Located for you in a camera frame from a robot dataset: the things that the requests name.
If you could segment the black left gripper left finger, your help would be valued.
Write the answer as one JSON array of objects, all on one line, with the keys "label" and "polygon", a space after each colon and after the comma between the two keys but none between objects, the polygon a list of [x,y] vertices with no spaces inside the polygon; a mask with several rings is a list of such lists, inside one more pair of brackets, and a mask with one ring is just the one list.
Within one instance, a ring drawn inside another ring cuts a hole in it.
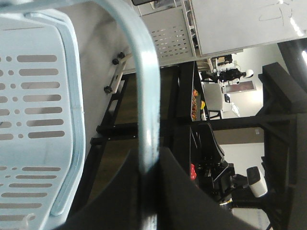
[{"label": "black left gripper left finger", "polygon": [[124,163],[103,191],[58,230],[138,230],[138,151],[128,152]]}]

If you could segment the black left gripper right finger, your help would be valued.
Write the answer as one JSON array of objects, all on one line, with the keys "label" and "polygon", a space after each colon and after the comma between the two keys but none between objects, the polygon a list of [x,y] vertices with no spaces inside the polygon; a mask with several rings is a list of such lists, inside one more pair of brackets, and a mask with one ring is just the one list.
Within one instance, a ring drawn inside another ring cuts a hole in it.
[{"label": "black left gripper right finger", "polygon": [[199,189],[170,149],[159,149],[157,217],[160,230],[252,230]]}]

